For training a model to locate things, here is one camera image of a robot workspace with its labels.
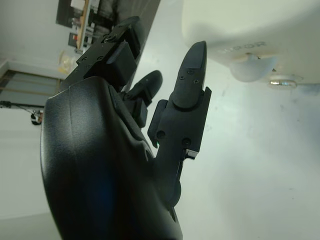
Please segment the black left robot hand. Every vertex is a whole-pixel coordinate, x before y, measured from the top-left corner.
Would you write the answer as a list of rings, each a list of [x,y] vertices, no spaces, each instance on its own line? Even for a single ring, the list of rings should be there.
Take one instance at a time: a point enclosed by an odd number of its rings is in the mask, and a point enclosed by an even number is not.
[[[145,41],[140,18],[127,18],[88,48],[45,103],[41,172],[64,240],[183,238],[175,206],[184,160],[200,151],[210,104],[207,44],[190,47],[173,92],[157,103],[143,135],[162,74],[124,87]]]

